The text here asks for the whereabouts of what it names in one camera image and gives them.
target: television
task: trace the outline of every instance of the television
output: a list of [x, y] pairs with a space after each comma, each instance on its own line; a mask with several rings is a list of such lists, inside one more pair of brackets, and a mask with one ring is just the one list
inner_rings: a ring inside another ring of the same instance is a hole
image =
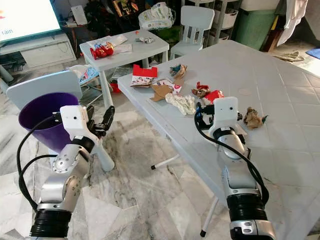
[[59, 30], [50, 0], [0, 0], [0, 43]]

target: small white table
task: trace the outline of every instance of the small white table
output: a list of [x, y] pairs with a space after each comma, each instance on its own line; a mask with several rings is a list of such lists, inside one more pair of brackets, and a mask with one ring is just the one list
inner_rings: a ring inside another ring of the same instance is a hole
[[[269, 115], [261, 128], [247, 130], [246, 143], [270, 193], [266, 213], [277, 240], [304, 239], [320, 217], [320, 79], [230, 40], [158, 65], [158, 77], [170, 77], [169, 67], [179, 63], [187, 65], [181, 95], [200, 81], [237, 97], [242, 114], [252, 106]], [[120, 90], [226, 204], [217, 149], [197, 132], [194, 116], [153, 102], [153, 90], [130, 87], [131, 78], [118, 79]]]
[[[107, 109], [113, 105], [105, 71], [122, 65], [130, 64], [142, 60], [144, 68], [149, 67], [148, 57], [162, 53], [162, 62], [168, 61], [169, 44], [147, 30], [130, 31], [123, 33], [128, 39], [123, 44], [132, 44], [132, 53], [119, 53], [102, 59], [94, 60], [88, 43], [80, 44], [80, 49], [84, 55], [86, 63], [91, 64], [98, 72], [101, 82], [104, 107]], [[150, 37], [154, 42], [145, 44], [137, 42], [137, 38]]]

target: red object on floor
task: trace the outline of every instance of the red object on floor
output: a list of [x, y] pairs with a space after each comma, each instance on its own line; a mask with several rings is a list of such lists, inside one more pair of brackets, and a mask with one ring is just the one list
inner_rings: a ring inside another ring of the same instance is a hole
[[214, 90], [214, 91], [208, 93], [204, 98], [208, 99], [213, 104], [215, 99], [224, 98], [224, 97], [225, 97], [225, 95], [222, 91]]
[[121, 93], [120, 89], [118, 88], [118, 83], [110, 83], [110, 86], [112, 87], [114, 93]]
[[151, 69], [141, 68], [137, 64], [133, 64], [133, 76], [139, 77], [150, 77], [150, 78], [157, 78], [158, 77], [158, 68], [152, 67]]

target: tv stand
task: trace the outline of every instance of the tv stand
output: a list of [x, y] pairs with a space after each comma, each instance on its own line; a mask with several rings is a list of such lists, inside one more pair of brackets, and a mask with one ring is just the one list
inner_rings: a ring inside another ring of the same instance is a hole
[[0, 48], [0, 55], [20, 52], [26, 64], [22, 71], [10, 72], [11, 75], [22, 74], [76, 60], [69, 38], [65, 33], [45, 36]]

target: tiled floor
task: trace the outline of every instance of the tiled floor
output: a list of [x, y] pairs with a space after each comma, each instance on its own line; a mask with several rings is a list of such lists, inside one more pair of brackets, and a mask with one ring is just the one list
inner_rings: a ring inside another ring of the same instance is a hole
[[[76, 64], [84, 64], [84, 60], [80, 58], [30, 72], [18, 76], [17, 82]], [[319, 69], [314, 64], [319, 62], [313, 57], [304, 65], [299, 64], [318, 74]], [[89, 92], [82, 102], [89, 102], [97, 94]], [[116, 114], [104, 138], [104, 146], [115, 161], [115, 168], [105, 173], [94, 158], [91, 177], [84, 180], [72, 215], [69, 239], [201, 239], [201, 225], [213, 193], [182, 159], [168, 167], [151, 170], [151, 165], [174, 156], [176, 151], [124, 95], [113, 94], [112, 98]], [[19, 126], [19, 110], [3, 93], [0, 103], [0, 124], [5, 126], [0, 128], [0, 206], [5, 206], [0, 208], [0, 240], [20, 240], [29, 234], [33, 217], [31, 207], [17, 187], [16, 150], [26, 131]], [[103, 115], [101, 99], [94, 106], [95, 118], [99, 120]], [[46, 151], [46, 147], [30, 137], [22, 150], [23, 164]], [[40, 188], [50, 172], [49, 160], [43, 159], [26, 173], [27, 185], [35, 199], [39, 198]], [[228, 210], [222, 205], [216, 209], [206, 239], [231, 239]]]

